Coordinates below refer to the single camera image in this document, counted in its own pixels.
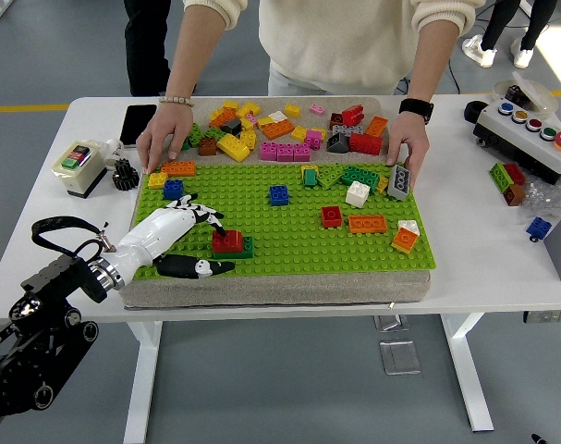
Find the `person's left hand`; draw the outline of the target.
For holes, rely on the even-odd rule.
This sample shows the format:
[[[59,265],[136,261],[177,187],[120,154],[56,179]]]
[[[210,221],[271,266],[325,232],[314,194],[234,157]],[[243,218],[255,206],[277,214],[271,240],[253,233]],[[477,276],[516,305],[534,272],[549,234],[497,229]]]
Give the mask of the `person's left hand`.
[[[386,156],[388,166],[391,167],[398,161],[403,144],[408,147],[408,157],[405,165],[410,173],[409,186],[413,189],[424,158],[430,148],[426,125],[422,116],[403,111],[392,122]]]

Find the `person's right hand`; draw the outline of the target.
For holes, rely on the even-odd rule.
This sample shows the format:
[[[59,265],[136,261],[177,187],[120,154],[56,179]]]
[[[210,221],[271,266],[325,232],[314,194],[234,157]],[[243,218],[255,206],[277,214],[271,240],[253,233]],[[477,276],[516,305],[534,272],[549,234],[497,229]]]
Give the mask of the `person's right hand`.
[[[136,141],[145,174],[153,173],[162,161],[165,142],[167,159],[175,161],[192,129],[193,112],[189,105],[160,103],[154,116]]]

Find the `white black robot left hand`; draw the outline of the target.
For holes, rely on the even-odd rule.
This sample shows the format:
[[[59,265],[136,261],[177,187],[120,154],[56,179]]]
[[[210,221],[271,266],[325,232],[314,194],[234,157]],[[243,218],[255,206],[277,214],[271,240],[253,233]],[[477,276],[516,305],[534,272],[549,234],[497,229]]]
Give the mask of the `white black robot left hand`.
[[[133,228],[112,253],[94,263],[94,273],[107,290],[121,290],[131,282],[137,270],[154,265],[161,276],[198,279],[217,276],[235,268],[232,262],[216,262],[196,257],[168,254],[176,241],[190,233],[195,225],[205,222],[222,236],[226,234],[220,219],[223,214],[194,203],[196,193],[185,195],[154,210]]]

